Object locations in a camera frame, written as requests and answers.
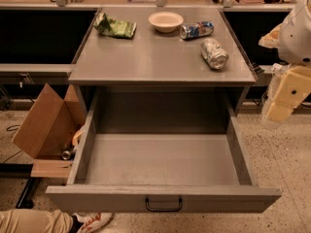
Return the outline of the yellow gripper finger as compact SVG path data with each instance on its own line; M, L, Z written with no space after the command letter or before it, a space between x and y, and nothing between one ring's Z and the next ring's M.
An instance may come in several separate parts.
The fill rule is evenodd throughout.
M275 26L269 33L259 39L259 45L268 49L278 49L280 30L281 25Z
M261 110L263 124L281 124L311 94L311 68L294 65L275 71Z

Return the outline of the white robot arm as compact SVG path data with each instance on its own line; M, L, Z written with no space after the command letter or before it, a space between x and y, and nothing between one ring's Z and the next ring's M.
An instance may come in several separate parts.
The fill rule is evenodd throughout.
M311 94L311 0L297 0L282 23L259 40L261 47L276 49L286 66L273 68L262 124L276 128Z

